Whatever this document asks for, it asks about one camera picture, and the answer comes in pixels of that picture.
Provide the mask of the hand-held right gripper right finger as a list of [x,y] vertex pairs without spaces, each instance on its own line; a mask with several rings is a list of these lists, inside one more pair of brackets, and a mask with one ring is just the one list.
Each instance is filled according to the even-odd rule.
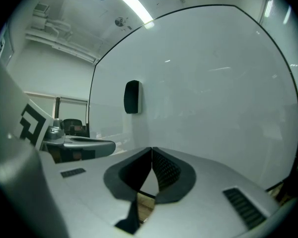
[[264,189],[216,161],[166,148],[152,155],[176,168],[138,238],[281,238],[296,199],[279,206]]

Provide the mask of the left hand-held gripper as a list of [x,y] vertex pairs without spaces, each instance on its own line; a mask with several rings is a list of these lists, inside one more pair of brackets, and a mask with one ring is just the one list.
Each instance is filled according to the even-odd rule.
[[102,158],[116,150],[116,144],[110,140],[65,136],[63,121],[52,118],[32,100],[22,109],[14,135],[37,150],[44,145],[56,146],[56,163]]

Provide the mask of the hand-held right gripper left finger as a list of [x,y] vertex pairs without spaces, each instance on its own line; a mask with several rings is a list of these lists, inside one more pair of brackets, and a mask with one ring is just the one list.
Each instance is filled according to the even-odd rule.
[[137,193],[151,170],[151,148],[56,164],[39,153],[66,238],[152,238],[140,226]]

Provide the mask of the black device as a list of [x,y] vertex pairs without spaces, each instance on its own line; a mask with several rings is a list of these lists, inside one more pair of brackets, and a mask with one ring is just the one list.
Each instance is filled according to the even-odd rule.
[[124,93],[124,109],[127,114],[142,112],[142,84],[137,80],[127,82]]

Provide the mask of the large white board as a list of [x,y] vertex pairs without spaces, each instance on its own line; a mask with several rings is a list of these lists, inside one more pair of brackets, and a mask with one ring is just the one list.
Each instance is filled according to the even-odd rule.
[[[89,133],[122,151],[163,147],[217,161],[269,189],[298,149],[298,91],[270,35],[233,5],[178,10],[115,44],[96,64]],[[127,82],[142,112],[127,114]]]

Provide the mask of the black mesh office chair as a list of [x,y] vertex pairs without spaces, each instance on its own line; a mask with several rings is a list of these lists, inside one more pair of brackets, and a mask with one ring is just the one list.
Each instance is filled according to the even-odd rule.
[[81,120],[65,119],[63,122],[66,135],[80,136],[84,134],[84,128]]

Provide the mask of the grey roller window blind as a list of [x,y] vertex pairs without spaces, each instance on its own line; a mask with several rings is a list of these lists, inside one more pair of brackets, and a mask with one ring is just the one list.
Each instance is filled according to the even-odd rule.
[[82,122],[83,125],[86,125],[86,111],[87,101],[70,98],[60,98],[60,119],[78,119]]
[[43,111],[55,118],[56,97],[39,93],[25,92],[29,98]]

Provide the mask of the white ceiling pipes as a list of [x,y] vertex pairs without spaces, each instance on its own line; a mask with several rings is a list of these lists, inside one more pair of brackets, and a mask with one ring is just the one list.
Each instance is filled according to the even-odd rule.
[[46,32],[38,31],[36,29],[26,29],[25,38],[27,40],[36,41],[51,46],[52,48],[73,55],[77,58],[83,59],[89,63],[97,64],[100,57],[93,54],[90,50],[65,41],[62,38],[53,36]]

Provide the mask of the white ceiling air unit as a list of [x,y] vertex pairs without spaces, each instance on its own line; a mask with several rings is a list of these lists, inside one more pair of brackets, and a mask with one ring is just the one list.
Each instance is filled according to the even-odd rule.
[[37,3],[33,9],[31,27],[37,30],[46,30],[47,28],[53,30],[57,37],[62,33],[69,37],[73,34],[71,25],[49,17],[50,6],[43,3]]

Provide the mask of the long ceiling light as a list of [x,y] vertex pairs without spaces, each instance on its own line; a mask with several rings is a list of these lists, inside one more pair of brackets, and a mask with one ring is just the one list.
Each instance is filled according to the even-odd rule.
[[146,29],[154,27],[153,18],[139,0],[122,0],[143,22]]

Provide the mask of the white slatted window blind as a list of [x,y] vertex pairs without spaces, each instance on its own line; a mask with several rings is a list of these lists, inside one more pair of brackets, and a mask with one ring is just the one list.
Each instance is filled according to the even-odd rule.
[[271,36],[291,34],[298,31],[298,18],[286,0],[266,0],[260,25]]

